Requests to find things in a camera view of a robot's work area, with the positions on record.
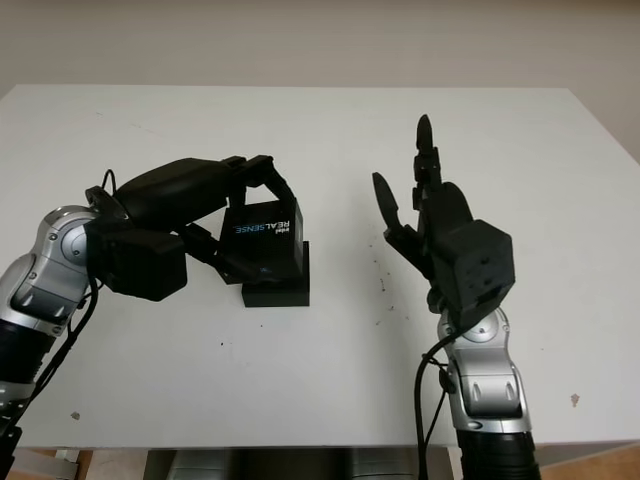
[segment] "robotic hand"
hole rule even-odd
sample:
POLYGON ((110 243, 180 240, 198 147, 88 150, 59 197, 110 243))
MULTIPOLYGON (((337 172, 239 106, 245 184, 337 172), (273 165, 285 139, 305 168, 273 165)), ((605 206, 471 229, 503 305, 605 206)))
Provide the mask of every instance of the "robotic hand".
POLYGON ((185 253, 212 265, 226 283, 282 280, 221 248, 193 223, 224 208, 227 198, 231 208, 243 206, 247 187, 260 185, 280 200, 278 208, 301 218, 273 158, 187 158, 151 170, 118 190, 115 181, 113 185, 113 196, 101 187, 87 190, 90 208, 67 206, 49 213, 31 251, 0 277, 0 478, 13 463, 22 433, 18 419, 47 385, 95 309, 97 280, 114 292, 159 301, 186 285, 185 253), (87 298, 85 314, 72 330, 71 317, 87 298), (67 340, 35 380, 43 357, 65 329, 67 340))
POLYGON ((429 310, 440 341, 423 356, 414 391, 420 480, 428 478, 420 387, 429 363, 441 369, 462 468, 471 479, 540 479, 520 374, 509 357, 509 322, 499 308, 515 283, 511 237, 474 220, 462 191, 443 183, 429 118, 418 124, 413 208, 418 230, 402 226, 385 179, 373 174, 386 241, 429 280, 429 310), (448 368, 434 358, 444 348, 448 368))

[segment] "black cover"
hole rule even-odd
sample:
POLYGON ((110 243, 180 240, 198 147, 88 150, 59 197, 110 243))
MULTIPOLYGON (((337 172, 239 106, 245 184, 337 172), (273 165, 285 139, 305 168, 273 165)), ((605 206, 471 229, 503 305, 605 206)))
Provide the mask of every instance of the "black cover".
POLYGON ((277 283, 245 283, 242 286, 242 300, 245 307, 308 307, 310 290, 309 242, 304 242, 302 277, 277 283))
POLYGON ((261 281, 302 276, 302 214, 281 201, 228 208, 218 250, 260 272, 261 281))
POLYGON ((457 433, 465 480, 540 480, 531 432, 457 433))
POLYGON ((0 381, 33 383, 56 337, 0 319, 0 381))

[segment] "black base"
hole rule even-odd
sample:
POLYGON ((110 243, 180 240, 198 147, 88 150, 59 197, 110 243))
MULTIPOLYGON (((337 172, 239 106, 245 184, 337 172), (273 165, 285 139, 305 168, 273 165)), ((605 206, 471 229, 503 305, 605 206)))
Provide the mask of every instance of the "black base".
POLYGON ((308 307, 309 242, 304 242, 304 271, 302 277, 279 283, 245 284, 242 299, 245 307, 308 307))

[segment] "silver robotic arm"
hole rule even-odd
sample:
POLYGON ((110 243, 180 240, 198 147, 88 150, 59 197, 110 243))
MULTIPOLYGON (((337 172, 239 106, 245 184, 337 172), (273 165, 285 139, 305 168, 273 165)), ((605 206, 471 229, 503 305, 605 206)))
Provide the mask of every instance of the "silver robotic arm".
MULTIPOLYGON (((455 326, 445 312, 438 337, 455 326)), ((508 351, 509 321, 498 308, 445 348, 453 426, 466 479, 539 479, 531 420, 508 351)))
POLYGON ((373 183, 387 243, 429 281, 429 310, 441 315, 440 341, 423 355, 414 389, 420 480, 428 479, 430 432, 425 437, 421 385, 430 363, 442 369, 440 383, 449 394, 465 478, 539 480, 523 384, 507 348, 510 327, 500 309, 515 283, 511 237, 474 219, 460 188, 442 181, 426 115, 417 130, 417 229, 400 223, 384 177, 374 173, 373 183), (446 371, 434 358, 442 348, 449 358, 446 371))
POLYGON ((31 251, 0 277, 0 478, 21 435, 17 420, 39 393, 42 359, 89 285, 84 225, 96 215, 79 206, 49 213, 31 251))

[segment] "floor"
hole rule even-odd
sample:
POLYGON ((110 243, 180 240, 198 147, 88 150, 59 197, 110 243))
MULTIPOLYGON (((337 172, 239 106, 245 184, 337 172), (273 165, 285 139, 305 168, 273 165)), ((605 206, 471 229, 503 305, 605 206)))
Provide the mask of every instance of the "floor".
MULTIPOLYGON (((145 451, 83 452, 77 480, 142 480, 146 461, 145 451)), ((248 472, 261 468, 249 468, 248 472)), ((11 473, 8 480, 42 480, 44 477, 11 473)), ((640 446, 615 450, 602 455, 547 467, 542 470, 543 480, 638 480, 640 479, 640 446)))

